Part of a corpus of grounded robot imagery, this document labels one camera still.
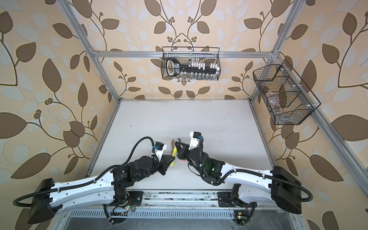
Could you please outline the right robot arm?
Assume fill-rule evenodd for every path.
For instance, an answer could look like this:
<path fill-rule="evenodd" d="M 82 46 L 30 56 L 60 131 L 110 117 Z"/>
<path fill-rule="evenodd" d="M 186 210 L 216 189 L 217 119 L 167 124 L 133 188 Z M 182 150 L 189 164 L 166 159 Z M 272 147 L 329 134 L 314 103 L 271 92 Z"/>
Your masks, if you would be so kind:
<path fill-rule="evenodd" d="M 175 142 L 177 157 L 187 161 L 205 183 L 212 186 L 232 184 L 229 203 L 233 206 L 271 202 L 280 209 L 301 214 L 301 204 L 313 200 L 312 193 L 301 182 L 280 166 L 272 170 L 251 170 L 210 158 L 203 144 Z"/>

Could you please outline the yellow highlighter marker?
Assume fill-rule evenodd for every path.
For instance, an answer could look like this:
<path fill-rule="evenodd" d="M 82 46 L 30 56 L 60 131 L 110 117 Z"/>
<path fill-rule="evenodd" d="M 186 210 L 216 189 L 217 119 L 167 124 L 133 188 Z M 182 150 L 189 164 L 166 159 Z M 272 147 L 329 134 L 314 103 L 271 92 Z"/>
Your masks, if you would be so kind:
<path fill-rule="evenodd" d="M 172 156 L 175 158 L 176 157 L 176 154 L 177 154 L 177 148 L 174 147 L 173 150 L 172 150 Z"/>

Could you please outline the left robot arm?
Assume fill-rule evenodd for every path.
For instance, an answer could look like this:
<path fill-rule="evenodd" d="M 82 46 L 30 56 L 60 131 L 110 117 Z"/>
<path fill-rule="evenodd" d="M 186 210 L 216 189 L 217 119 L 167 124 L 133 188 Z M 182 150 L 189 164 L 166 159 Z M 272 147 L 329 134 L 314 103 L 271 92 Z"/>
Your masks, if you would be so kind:
<path fill-rule="evenodd" d="M 46 222 L 58 212 L 93 205 L 102 205 L 108 221 L 115 224 L 114 217 L 119 216 L 117 208 L 129 211 L 142 203 L 143 192 L 129 192 L 127 188 L 155 173 L 165 175 L 175 160 L 174 156 L 164 154 L 165 144 L 154 142 L 151 137 L 143 137 L 139 142 L 144 140 L 151 143 L 150 156 L 132 161 L 137 148 L 134 145 L 123 164 L 109 166 L 97 176 L 71 182 L 56 183 L 51 178 L 45 179 L 35 192 L 16 198 L 12 204 L 30 209 L 28 224 Z"/>

